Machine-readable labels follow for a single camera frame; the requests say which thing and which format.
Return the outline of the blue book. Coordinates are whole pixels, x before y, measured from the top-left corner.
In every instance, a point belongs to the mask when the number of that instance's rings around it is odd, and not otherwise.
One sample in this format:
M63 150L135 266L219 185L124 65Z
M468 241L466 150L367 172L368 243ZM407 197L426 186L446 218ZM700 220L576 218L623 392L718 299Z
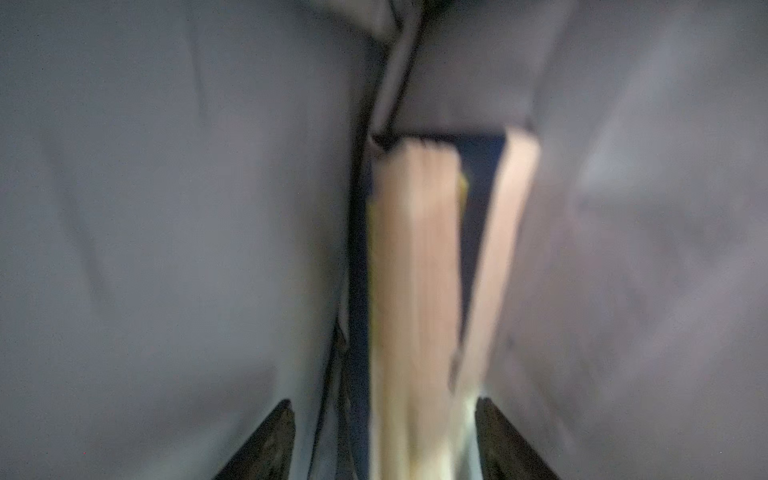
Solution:
M371 479L455 476L460 196L460 156L448 143L402 138L373 162L364 201Z

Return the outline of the navy blue student backpack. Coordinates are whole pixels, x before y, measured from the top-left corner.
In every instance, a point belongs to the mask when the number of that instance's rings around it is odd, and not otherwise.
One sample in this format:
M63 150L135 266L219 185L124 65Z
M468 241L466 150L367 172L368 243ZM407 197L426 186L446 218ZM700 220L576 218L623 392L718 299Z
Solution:
M767 475L763 1L5 1L1 475L368 477L368 168L541 157L484 395L562 479Z

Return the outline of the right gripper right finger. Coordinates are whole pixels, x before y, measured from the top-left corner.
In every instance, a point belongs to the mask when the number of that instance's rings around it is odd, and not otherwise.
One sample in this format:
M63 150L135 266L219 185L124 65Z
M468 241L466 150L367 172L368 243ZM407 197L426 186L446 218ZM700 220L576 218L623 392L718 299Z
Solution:
M475 424L484 480L559 479L490 398L478 399Z

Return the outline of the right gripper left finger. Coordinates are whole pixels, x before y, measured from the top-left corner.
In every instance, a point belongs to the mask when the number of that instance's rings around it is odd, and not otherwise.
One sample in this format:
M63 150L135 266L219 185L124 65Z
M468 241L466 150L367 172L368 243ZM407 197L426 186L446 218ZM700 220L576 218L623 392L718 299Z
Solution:
M289 399L281 400L215 480L287 480L296 434Z

